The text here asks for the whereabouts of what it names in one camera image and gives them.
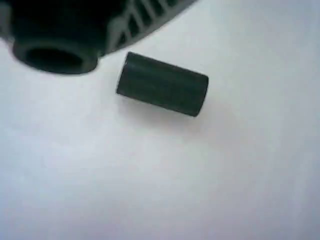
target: black plastic part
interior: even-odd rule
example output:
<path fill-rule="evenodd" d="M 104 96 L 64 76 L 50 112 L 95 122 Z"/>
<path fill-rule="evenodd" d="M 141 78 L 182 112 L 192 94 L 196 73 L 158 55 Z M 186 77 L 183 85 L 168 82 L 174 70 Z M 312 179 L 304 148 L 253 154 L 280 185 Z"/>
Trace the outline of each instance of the black plastic part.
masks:
<path fill-rule="evenodd" d="M 196 0 L 0 0 L 0 38 L 22 63 L 78 75 L 130 46 Z"/>
<path fill-rule="evenodd" d="M 196 117 L 208 85 L 206 75 L 129 52 L 116 93 Z"/>

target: white background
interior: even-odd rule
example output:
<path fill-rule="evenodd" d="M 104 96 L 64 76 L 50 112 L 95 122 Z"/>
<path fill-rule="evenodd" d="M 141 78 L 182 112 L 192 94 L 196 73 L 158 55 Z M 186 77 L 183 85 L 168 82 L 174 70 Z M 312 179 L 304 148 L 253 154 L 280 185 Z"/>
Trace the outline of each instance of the white background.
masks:
<path fill-rule="evenodd" d="M 94 73 L 0 46 L 1 240 L 318 240 L 320 2 L 200 0 Z M 115 95 L 127 51 L 210 77 L 198 118 Z"/>

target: black cylinder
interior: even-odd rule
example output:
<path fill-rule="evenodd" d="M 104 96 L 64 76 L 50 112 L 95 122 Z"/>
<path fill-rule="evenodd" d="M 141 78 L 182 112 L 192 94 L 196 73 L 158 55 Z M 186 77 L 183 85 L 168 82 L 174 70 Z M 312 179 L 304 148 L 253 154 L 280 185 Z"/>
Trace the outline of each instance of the black cylinder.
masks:
<path fill-rule="evenodd" d="M 129 52 L 116 93 L 196 117 L 208 85 L 206 75 Z"/>
<path fill-rule="evenodd" d="M 97 67 L 105 36 L 88 6 L 59 0 L 39 2 L 33 9 L 27 2 L 14 5 L 12 52 L 19 61 L 64 75 Z"/>

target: round hole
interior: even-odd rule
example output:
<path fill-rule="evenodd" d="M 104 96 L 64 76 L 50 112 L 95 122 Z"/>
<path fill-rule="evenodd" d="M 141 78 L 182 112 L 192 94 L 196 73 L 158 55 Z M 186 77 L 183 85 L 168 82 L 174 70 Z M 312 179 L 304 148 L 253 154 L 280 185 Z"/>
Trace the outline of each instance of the round hole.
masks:
<path fill-rule="evenodd" d="M 44 71 L 63 73 L 82 67 L 83 60 L 73 53 L 54 48 L 35 48 L 26 53 L 26 62 Z"/>

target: rubber grommet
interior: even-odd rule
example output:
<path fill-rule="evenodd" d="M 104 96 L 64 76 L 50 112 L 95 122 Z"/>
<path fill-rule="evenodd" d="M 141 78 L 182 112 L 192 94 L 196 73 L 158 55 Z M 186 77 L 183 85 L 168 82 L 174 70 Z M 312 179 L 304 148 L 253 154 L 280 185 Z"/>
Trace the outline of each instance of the rubber grommet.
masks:
<path fill-rule="evenodd" d="M 208 85 L 206 75 L 129 52 L 116 93 L 196 117 Z"/>

